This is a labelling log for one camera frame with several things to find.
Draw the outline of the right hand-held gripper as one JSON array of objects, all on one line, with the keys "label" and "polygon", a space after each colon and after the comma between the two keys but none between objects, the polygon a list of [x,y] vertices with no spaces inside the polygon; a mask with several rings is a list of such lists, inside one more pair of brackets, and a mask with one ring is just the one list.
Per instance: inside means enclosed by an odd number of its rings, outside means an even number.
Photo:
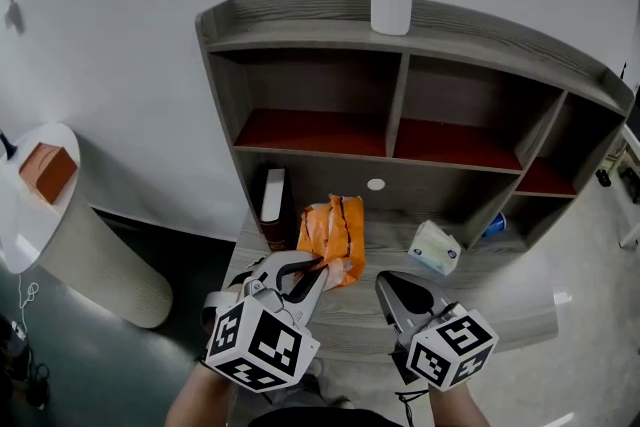
[{"label": "right hand-held gripper", "polygon": [[427,279],[381,271],[375,291],[387,324],[401,333],[391,358],[406,384],[423,379],[432,388],[450,390],[480,372],[499,342],[477,310],[449,304]]}]

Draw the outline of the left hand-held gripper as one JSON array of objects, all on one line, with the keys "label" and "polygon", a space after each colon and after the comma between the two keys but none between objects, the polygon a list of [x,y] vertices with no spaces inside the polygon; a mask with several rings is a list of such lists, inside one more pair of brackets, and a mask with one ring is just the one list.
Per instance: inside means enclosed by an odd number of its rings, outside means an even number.
[{"label": "left hand-held gripper", "polygon": [[[293,288],[283,281],[292,275]],[[267,256],[242,282],[236,301],[214,293],[212,335],[201,363],[255,393],[297,384],[320,342],[307,329],[329,276],[319,255],[281,251]]]}]

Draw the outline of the orange snack bag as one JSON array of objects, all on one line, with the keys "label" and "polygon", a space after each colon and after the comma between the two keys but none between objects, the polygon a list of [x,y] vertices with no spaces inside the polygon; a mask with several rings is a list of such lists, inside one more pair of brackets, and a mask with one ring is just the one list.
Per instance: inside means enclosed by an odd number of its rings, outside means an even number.
[{"label": "orange snack bag", "polygon": [[330,195],[328,203],[302,212],[297,249],[321,257],[328,266],[325,291],[359,281],[366,266],[364,225],[361,197]]}]

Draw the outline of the person's left forearm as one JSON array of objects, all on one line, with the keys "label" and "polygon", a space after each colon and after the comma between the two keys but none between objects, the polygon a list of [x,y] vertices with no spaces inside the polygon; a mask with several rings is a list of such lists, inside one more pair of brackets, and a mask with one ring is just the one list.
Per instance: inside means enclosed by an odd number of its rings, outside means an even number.
[{"label": "person's left forearm", "polygon": [[226,427],[236,385],[197,363],[171,404],[165,427]]}]

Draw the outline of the person's right forearm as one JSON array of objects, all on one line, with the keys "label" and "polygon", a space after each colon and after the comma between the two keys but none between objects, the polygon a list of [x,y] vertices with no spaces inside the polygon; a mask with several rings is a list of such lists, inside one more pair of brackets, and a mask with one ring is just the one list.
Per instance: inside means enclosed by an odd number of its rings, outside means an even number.
[{"label": "person's right forearm", "polygon": [[491,427],[466,383],[446,391],[429,390],[434,427]]}]

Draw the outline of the grey wooden desk hutch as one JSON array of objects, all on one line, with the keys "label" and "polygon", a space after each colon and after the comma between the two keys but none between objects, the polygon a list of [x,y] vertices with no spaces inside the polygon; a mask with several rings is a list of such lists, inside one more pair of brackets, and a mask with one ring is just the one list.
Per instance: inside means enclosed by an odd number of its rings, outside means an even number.
[{"label": "grey wooden desk hutch", "polygon": [[[230,268],[268,246],[266,171],[288,172],[298,222],[330,195],[361,197],[366,266],[311,320],[323,357],[383,362],[394,344],[374,290],[425,220],[462,245],[438,283],[478,309],[503,351],[553,339],[540,238],[594,175],[635,103],[606,65],[519,24],[415,0],[404,36],[374,32],[370,0],[226,0],[196,32],[249,212]],[[372,178],[386,186],[367,188]],[[502,212],[506,229],[482,234]]]}]

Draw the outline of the white and blue tissue pack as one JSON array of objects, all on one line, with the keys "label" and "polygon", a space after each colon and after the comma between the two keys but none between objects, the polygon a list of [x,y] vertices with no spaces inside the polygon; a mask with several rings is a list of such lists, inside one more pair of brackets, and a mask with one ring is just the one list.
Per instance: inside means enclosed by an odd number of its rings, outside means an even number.
[{"label": "white and blue tissue pack", "polygon": [[408,255],[429,269],[450,275],[462,252],[457,240],[431,220],[421,223],[408,250]]}]

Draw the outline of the dark red hardcover book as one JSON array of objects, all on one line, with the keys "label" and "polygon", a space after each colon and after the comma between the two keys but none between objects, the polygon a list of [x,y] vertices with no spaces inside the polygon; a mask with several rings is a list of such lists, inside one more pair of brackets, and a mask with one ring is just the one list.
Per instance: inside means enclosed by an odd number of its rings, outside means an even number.
[{"label": "dark red hardcover book", "polygon": [[266,171],[259,209],[259,224],[271,251],[295,248],[295,209],[285,168]]}]

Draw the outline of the blue cup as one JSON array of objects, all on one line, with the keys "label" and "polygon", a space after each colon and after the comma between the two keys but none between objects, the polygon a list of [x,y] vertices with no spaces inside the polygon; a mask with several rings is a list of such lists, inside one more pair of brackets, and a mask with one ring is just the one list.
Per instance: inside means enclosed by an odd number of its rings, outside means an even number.
[{"label": "blue cup", "polygon": [[499,212],[496,217],[491,221],[489,226],[485,229],[482,234],[483,238],[491,237],[495,234],[498,234],[506,229],[507,220],[502,212]]}]

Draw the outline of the person's black clothing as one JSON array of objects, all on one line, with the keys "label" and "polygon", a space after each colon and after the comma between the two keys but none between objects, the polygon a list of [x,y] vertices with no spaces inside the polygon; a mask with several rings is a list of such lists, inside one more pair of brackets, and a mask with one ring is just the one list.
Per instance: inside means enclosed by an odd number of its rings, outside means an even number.
[{"label": "person's black clothing", "polygon": [[247,427],[402,427],[364,409],[289,407],[272,410],[251,420]]}]

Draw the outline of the white ribbed round side table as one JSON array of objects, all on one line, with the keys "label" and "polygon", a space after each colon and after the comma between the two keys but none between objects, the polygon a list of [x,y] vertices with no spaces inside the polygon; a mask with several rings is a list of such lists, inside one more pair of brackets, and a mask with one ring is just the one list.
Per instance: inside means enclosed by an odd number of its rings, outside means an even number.
[{"label": "white ribbed round side table", "polygon": [[[19,169],[39,143],[64,147],[77,170],[56,202],[32,193]],[[168,281],[131,250],[84,196],[78,138],[50,123],[24,133],[6,160],[0,143],[0,262],[13,274],[41,267],[66,286],[138,327],[163,324],[173,305]]]}]

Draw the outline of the orange box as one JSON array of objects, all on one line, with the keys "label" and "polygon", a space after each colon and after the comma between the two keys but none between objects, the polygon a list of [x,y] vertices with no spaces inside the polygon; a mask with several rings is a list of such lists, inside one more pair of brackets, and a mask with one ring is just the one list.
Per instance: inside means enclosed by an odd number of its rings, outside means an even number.
[{"label": "orange box", "polygon": [[53,205],[77,170],[64,147],[39,142],[19,169],[29,190]]}]

